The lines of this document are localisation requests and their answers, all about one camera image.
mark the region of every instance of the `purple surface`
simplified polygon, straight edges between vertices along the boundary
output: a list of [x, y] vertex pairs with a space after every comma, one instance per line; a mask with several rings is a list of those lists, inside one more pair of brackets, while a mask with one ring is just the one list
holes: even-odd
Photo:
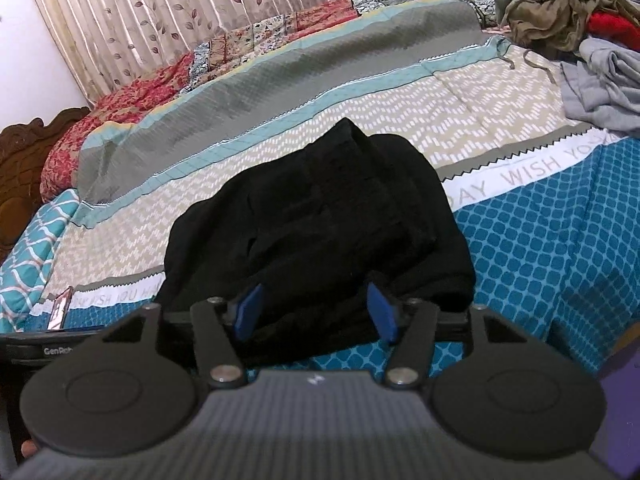
[[613, 354], [598, 373], [607, 415], [591, 453], [623, 479], [640, 470], [640, 338]]

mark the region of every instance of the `circular disc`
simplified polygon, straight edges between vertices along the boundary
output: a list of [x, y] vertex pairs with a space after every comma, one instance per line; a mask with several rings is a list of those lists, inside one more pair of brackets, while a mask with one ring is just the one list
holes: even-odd
[[547, 460], [588, 449], [605, 399], [596, 379], [546, 348], [491, 345], [436, 378], [443, 427], [471, 447], [512, 460]]
[[194, 383], [178, 365], [136, 346], [70, 354], [35, 374], [20, 397], [33, 437], [65, 454], [113, 457], [178, 431], [196, 405]]

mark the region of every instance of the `metal screw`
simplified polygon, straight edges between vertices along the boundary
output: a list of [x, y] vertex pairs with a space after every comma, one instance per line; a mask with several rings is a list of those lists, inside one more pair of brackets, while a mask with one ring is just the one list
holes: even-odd
[[318, 384], [324, 382], [324, 377], [322, 377], [322, 375], [314, 374], [313, 377], [307, 378], [306, 382], [313, 386], [318, 386]]
[[214, 305], [226, 303], [225, 298], [221, 298], [220, 296], [213, 296], [211, 298], [207, 298], [207, 301], [209, 301], [209, 303], [212, 303]]
[[418, 380], [418, 372], [412, 368], [393, 368], [386, 373], [386, 378], [398, 386], [412, 384]]
[[230, 383], [242, 377], [242, 370], [234, 365], [219, 365], [211, 370], [211, 378], [219, 383]]

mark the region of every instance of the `smartphone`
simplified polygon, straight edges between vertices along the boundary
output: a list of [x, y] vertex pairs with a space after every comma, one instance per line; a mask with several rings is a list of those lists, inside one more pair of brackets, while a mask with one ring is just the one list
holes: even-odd
[[55, 299], [47, 330], [60, 330], [65, 325], [66, 313], [69, 310], [69, 305], [71, 305], [73, 294], [74, 288], [70, 286]]

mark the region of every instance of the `light blue stripe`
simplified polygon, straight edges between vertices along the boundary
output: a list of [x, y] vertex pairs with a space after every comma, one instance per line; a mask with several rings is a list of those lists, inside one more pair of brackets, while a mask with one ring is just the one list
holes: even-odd
[[[337, 25], [337, 27], [328, 28], [327, 30], [322, 30], [320, 32], [316, 32], [315, 34], [309, 34], [304, 38], [292, 41], [291, 43], [286, 44], [273, 52], [269, 52], [267, 54], [264, 54], [263, 56], [256, 57], [254, 60], [252, 60], [252, 62], [245, 63], [239, 66], [238, 68], [233, 70], [233, 73], [235, 74], [238, 72], [244, 72], [245, 70], [248, 70], [249, 68], [256, 66], [257, 64], [272, 59], [274, 56], [280, 56], [281, 54], [284, 54], [285, 52], [289, 52], [291, 50], [305, 49], [315, 44], [322, 43], [323, 41], [334, 40], [335, 38], [340, 38], [347, 34], [351, 34], [352, 32], [357, 32], [367, 27], [368, 25], [371, 25], [372, 23], [386, 22], [391, 17], [399, 14], [400, 12], [403, 12], [404, 10], [418, 7], [429, 7], [442, 3], [447, 3], [447, 0], [417, 0], [414, 2], [406, 2], [397, 6], [383, 7], [379, 11], [367, 13], [365, 16], [362, 16], [360, 18], [355, 18], [348, 22], [341, 23], [340, 25]], [[137, 130], [142, 130], [144, 128], [150, 127], [158, 119], [164, 117], [169, 112], [182, 106], [185, 102], [192, 99], [200, 92], [203, 92], [209, 86], [215, 84], [216, 81], [225, 76], [221, 76], [214, 79], [213, 81], [204, 83], [188, 94], [185, 94], [175, 99], [174, 101], [171, 101], [170, 103], [158, 107], [157, 111], [150, 112], [138, 124], [133, 125], [133, 127], [131, 128], [123, 128], [122, 125], [117, 123], [105, 124], [104, 126], [98, 128], [97, 131], [89, 135], [84, 140], [84, 143], [82, 144], [82, 147], [80, 149], [87, 150], [89, 148], [98, 148], [99, 146], [104, 145], [107, 141], [115, 142], [116, 144], [121, 143], [130, 134], [134, 133]]]
[[162, 184], [187, 176], [193, 171], [206, 168], [210, 164], [224, 160], [266, 139], [279, 135], [302, 124], [330, 106], [372, 92], [404, 86], [418, 79], [431, 76], [435, 72], [444, 72], [479, 61], [495, 59], [498, 56], [498, 50], [504, 53], [508, 45], [509, 43], [504, 38], [493, 36], [482, 46], [469, 47], [446, 56], [425, 60], [405, 68], [359, 79], [333, 88], [305, 105], [261, 124], [235, 139], [210, 146], [206, 150], [178, 162], [162, 173], [150, 177], [140, 186], [114, 200], [114, 202], [100, 205], [81, 202], [72, 222], [92, 229], [100, 222], [110, 218], [119, 209], [132, 204], [140, 196], [155, 191]]

